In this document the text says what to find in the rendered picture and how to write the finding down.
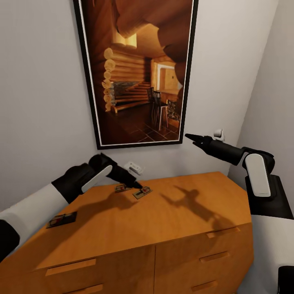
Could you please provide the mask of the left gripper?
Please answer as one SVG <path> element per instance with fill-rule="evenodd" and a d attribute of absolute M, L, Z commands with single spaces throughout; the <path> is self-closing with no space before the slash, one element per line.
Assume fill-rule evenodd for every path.
<path fill-rule="evenodd" d="M 132 174 L 130 174 L 127 170 L 121 168 L 121 173 L 118 178 L 115 178 L 114 180 L 123 183 L 128 188 L 136 188 L 136 189 L 142 189 L 143 186 L 136 181 L 136 177 L 134 177 Z"/>

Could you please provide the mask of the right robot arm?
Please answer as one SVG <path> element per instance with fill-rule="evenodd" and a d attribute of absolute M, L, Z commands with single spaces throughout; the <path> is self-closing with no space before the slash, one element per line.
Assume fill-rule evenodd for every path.
<path fill-rule="evenodd" d="M 272 175 L 274 156 L 225 142 L 223 129 L 214 138 L 185 133 L 206 154 L 242 167 L 252 219 L 254 267 L 268 294 L 294 294 L 294 217 L 279 176 Z"/>

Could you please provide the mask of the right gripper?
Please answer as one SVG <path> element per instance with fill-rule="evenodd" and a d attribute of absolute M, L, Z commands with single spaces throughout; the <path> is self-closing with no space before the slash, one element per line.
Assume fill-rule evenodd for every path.
<path fill-rule="evenodd" d="M 185 136 L 193 140 L 193 144 L 202 149 L 206 154 L 219 158 L 223 161 L 225 161 L 225 155 L 228 152 L 228 149 L 232 146 L 213 140 L 213 137 L 210 136 L 199 136 L 188 133 L 185 133 Z"/>

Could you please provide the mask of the mousetrap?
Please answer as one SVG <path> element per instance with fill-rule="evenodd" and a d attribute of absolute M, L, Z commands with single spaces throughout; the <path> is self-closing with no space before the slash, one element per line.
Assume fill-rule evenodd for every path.
<path fill-rule="evenodd" d="M 46 228 L 49 229 L 51 227 L 56 227 L 56 226 L 75 222 L 76 217 L 77 217 L 77 212 L 55 216 L 51 221 L 48 222 L 48 225 Z"/>
<path fill-rule="evenodd" d="M 146 187 L 140 189 L 139 191 L 134 192 L 133 195 L 139 200 L 141 197 L 149 194 L 152 191 L 153 190 L 150 187 L 146 186 Z"/>
<path fill-rule="evenodd" d="M 120 186 L 114 187 L 114 189 L 115 189 L 115 193 L 120 193 L 120 192 L 124 192 L 124 191 L 128 191 L 128 190 L 132 190 L 134 188 L 128 188 L 125 185 L 120 185 Z"/>

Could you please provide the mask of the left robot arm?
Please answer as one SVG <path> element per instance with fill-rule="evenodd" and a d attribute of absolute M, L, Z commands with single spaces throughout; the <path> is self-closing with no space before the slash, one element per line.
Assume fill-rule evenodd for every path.
<path fill-rule="evenodd" d="M 122 168 L 106 154 L 96 154 L 88 164 L 71 167 L 62 177 L 0 212 L 0 262 L 105 176 L 128 188 L 142 189 L 131 170 L 143 175 L 133 162 Z"/>

